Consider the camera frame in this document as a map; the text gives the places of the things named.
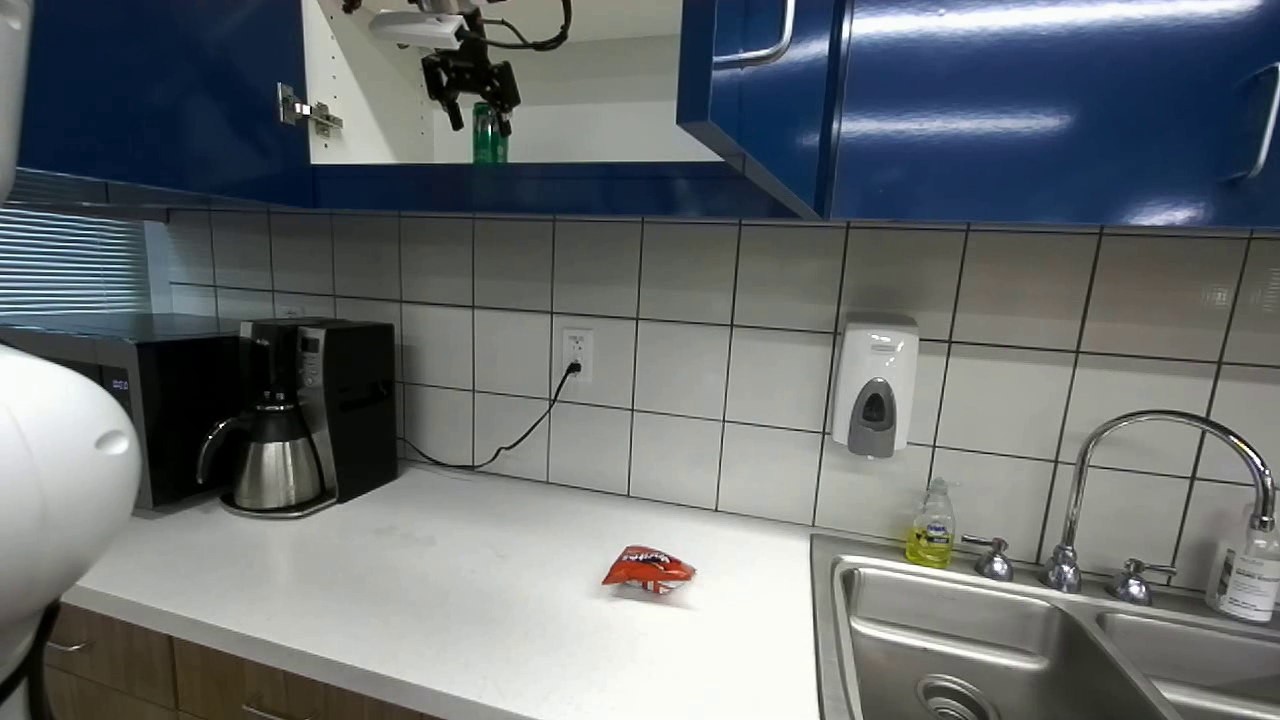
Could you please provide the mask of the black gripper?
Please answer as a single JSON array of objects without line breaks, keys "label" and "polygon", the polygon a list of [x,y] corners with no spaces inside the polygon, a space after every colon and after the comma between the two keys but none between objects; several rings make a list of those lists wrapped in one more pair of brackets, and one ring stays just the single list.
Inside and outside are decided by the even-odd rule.
[{"label": "black gripper", "polygon": [[457,26],[457,47],[420,60],[427,97],[446,110],[450,132],[465,126],[459,97],[471,92],[497,108],[497,124],[512,126],[519,104],[514,71],[509,60],[489,55],[489,36],[474,12]]}]

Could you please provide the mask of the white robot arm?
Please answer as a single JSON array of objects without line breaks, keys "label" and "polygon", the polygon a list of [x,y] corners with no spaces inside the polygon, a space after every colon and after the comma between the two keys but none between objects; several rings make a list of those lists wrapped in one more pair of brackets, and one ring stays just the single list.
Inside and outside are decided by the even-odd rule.
[{"label": "white robot arm", "polygon": [[[301,140],[269,83],[301,62],[290,0],[5,0],[5,166],[282,199]],[[144,434],[124,404],[31,350],[5,354],[5,651],[35,649],[53,602],[376,695],[434,720],[509,720],[442,689],[408,623],[328,620],[333,578],[289,582],[294,532],[197,504],[138,521]]]}]

